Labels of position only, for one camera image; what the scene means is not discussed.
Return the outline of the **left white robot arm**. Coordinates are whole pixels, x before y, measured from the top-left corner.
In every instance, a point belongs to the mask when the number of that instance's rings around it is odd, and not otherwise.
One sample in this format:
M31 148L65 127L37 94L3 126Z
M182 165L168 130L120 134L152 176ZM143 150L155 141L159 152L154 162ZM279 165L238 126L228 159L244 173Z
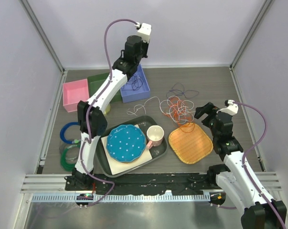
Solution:
M137 71L142 58L147 58L149 35L131 35L127 37L125 48L120 57L110 64L110 72L106 81L96 94L86 102L80 101L77 106L78 122L81 131L81 146L78 161L72 175L66 182L88 190L93 184L94 155L101 135L107 128L103 114L114 95Z

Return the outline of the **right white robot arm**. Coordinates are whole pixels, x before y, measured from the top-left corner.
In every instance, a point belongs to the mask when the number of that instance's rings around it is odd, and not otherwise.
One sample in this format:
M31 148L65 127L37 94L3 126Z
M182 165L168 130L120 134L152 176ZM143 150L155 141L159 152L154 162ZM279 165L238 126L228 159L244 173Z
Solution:
M207 115L202 124L210 129L213 149L223 162L209 167L207 184L211 188L220 187L232 200L244 229L284 229L285 204L275 200L263 186L233 135L232 118L238 113L239 105L239 102L227 100L222 109L210 102L195 109L194 118Z

